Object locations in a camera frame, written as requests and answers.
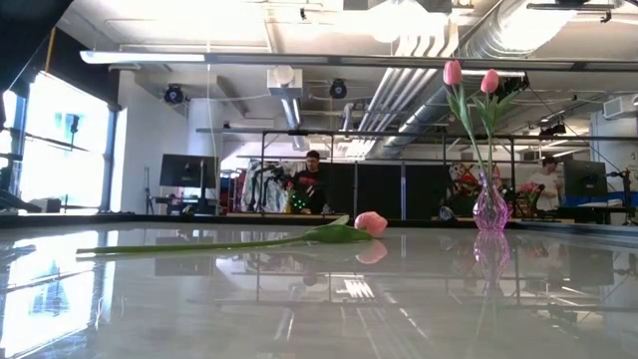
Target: white shirt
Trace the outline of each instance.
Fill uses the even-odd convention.
[[[542,193],[553,193],[555,196],[547,197],[541,195],[536,203],[536,209],[540,210],[553,210],[558,208],[558,176],[556,173],[546,175],[544,173],[535,173],[529,177],[527,182],[535,184],[544,184],[545,189]]]

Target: man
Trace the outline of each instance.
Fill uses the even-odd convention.
[[[327,182],[319,171],[318,152],[310,151],[306,154],[306,170],[295,174],[292,185],[295,195],[304,203],[303,208],[298,209],[300,213],[320,214],[323,211],[327,203]]]
[[[543,184],[545,186],[545,189],[540,193],[540,197],[536,203],[536,209],[555,210],[558,208],[560,183],[558,182],[558,175],[556,174],[557,166],[558,161],[552,156],[547,156],[542,160],[542,169],[540,172],[533,174],[527,181],[536,185]]]

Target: glossy table surface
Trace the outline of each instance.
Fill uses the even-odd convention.
[[[356,244],[75,255],[307,229],[0,230],[0,358],[638,357],[626,237],[395,228]]]

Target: pink glass vase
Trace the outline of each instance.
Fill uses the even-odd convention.
[[[492,181],[487,181],[486,175],[480,173],[480,182],[482,189],[473,209],[475,223],[479,230],[503,230],[509,218],[509,208],[496,186],[499,178],[494,175]]]

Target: pillar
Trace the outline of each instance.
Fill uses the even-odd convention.
[[[196,130],[223,129],[223,107],[223,103],[209,99],[192,99],[188,104],[187,154],[217,157],[217,186],[206,191],[206,197],[209,198],[219,198],[219,163],[222,160],[223,134],[198,133]],[[184,193],[190,195],[193,189],[185,190]]]

